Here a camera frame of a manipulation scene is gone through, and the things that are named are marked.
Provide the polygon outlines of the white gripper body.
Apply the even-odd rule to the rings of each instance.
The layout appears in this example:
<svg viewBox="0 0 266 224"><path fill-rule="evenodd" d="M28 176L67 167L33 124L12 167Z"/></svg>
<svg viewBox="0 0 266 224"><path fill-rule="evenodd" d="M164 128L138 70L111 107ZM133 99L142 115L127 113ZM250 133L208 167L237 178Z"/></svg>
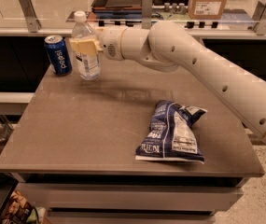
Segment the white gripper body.
<svg viewBox="0 0 266 224"><path fill-rule="evenodd" d="M104 56L110 60L122 61L121 38L126 27L111 26L99 31L98 39Z"/></svg>

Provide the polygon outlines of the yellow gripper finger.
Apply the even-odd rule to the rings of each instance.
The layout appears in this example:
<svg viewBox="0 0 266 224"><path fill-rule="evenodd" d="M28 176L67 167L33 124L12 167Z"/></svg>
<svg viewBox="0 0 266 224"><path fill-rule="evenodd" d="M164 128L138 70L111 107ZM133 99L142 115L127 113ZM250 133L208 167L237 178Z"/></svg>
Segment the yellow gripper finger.
<svg viewBox="0 0 266 224"><path fill-rule="evenodd" d="M73 51L89 56L96 56L102 47L97 39L70 38L70 45Z"/></svg>

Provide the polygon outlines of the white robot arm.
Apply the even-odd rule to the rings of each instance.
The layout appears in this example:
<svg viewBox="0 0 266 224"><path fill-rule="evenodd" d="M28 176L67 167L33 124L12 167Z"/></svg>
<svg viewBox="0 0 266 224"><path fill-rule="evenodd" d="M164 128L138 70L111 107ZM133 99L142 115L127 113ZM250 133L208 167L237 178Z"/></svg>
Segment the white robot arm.
<svg viewBox="0 0 266 224"><path fill-rule="evenodd" d="M133 60L157 71L185 68L266 144L266 81L206 48L180 25L158 21L149 29L99 28L70 44L75 52L102 52L110 60Z"/></svg>

